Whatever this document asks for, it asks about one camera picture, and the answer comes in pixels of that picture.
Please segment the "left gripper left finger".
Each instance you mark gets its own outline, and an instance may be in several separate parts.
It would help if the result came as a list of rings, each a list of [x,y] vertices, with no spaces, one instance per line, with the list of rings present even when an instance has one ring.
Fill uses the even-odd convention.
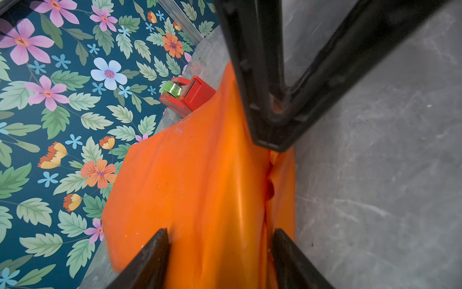
[[[163,228],[155,233],[106,289],[163,289],[169,253],[168,231]]]

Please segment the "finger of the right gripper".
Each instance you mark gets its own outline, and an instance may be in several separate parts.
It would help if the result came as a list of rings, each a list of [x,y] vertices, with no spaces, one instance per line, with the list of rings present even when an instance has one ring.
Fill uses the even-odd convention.
[[[253,142],[287,151],[443,1],[215,1]]]

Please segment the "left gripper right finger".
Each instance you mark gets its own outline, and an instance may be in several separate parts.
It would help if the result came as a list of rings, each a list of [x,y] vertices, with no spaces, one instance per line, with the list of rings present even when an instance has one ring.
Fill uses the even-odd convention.
[[[271,251],[280,289],[334,289],[280,228],[274,231]]]

